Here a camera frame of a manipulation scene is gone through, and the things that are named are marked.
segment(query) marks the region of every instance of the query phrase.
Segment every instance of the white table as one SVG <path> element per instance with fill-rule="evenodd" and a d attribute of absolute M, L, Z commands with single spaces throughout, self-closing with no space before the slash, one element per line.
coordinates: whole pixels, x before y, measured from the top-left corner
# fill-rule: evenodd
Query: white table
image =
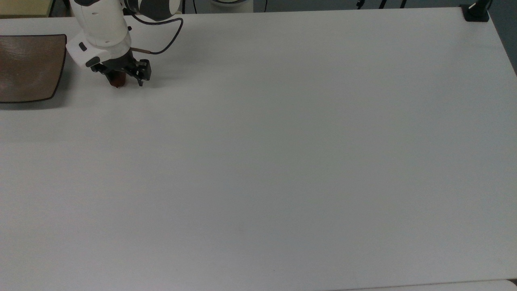
<path fill-rule="evenodd" d="M 67 58 L 53 99 L 0 106 L 0 289 L 517 277 L 517 78 L 492 22 L 459 8 L 184 18 L 142 88 Z M 151 50 L 177 27 L 128 24 Z M 78 29 L 0 21 L 3 35 Z"/>

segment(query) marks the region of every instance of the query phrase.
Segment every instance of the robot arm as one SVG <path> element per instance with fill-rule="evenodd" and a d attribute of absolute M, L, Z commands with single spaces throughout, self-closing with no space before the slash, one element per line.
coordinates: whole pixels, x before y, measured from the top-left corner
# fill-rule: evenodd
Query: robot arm
<path fill-rule="evenodd" d="M 128 8 L 155 21 L 170 18 L 180 0 L 129 0 Z M 131 51 L 131 36 L 120 0 L 73 0 L 72 11 L 82 30 L 67 43 L 73 60 L 83 68 L 105 75 L 113 86 L 121 86 L 126 74 L 140 86 L 149 80 L 148 60 L 137 61 Z"/>

